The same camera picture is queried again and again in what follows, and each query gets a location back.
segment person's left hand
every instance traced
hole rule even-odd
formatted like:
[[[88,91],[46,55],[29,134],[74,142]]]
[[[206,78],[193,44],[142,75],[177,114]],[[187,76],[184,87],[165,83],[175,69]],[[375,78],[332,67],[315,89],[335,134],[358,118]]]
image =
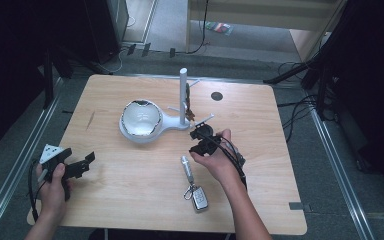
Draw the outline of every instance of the person's left hand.
[[[36,175],[42,173],[42,165],[36,167]],[[61,179],[65,173],[65,165],[60,163],[53,172],[52,182],[45,182],[40,189],[42,200],[42,209],[39,219],[46,218],[51,224],[58,226],[67,211],[67,203],[65,202],[64,188],[61,185]]]

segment wooden tabletop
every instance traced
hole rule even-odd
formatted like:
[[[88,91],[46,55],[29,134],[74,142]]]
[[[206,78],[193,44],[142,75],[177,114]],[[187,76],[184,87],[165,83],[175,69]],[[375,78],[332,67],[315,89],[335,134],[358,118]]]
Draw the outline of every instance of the wooden tabletop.
[[[190,130],[168,130],[147,144],[127,140],[119,129],[124,107],[148,99],[165,113],[177,115],[178,79],[91,76],[60,146],[71,148],[66,163],[96,160],[74,189],[63,226],[169,231],[234,232],[232,212],[220,184],[189,156]],[[223,99],[215,101],[213,92]],[[273,90],[266,85],[201,81],[191,87],[196,120],[210,113],[215,132],[232,130],[232,142],[247,160],[243,170],[248,193],[271,234],[302,235],[307,225],[285,143]],[[188,187],[180,158],[190,160],[195,183],[202,186],[209,207],[195,213],[183,194]]]

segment white pole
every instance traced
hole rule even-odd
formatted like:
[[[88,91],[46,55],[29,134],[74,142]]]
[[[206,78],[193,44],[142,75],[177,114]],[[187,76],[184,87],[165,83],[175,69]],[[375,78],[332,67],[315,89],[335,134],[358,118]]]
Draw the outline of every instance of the white pole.
[[[188,70],[180,69],[180,125],[185,125],[185,101],[186,101],[186,80],[188,78]]]

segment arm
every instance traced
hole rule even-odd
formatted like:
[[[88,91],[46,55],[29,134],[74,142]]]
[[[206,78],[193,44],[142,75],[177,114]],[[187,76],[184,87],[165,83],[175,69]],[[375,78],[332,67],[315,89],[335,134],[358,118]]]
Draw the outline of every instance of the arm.
[[[39,176],[42,172],[42,165],[36,168]],[[40,189],[42,197],[42,210],[34,226],[26,236],[29,239],[52,239],[57,227],[64,218],[66,212],[66,202],[64,189],[61,185],[61,178],[65,173],[65,165],[60,163],[52,176],[52,183],[45,182]]]
[[[229,129],[218,135],[230,141],[231,132]],[[217,149],[211,156],[202,157],[194,152],[190,154],[197,163],[204,165],[211,175],[220,182],[232,208],[237,238],[271,239],[239,178],[238,172],[224,153]]]

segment white bowl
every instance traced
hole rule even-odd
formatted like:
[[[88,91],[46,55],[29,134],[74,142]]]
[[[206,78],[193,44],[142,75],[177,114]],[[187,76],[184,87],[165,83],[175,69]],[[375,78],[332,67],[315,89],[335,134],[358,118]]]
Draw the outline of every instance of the white bowl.
[[[127,104],[121,116],[121,125],[133,138],[152,138],[158,134],[163,117],[153,102],[140,99]]]

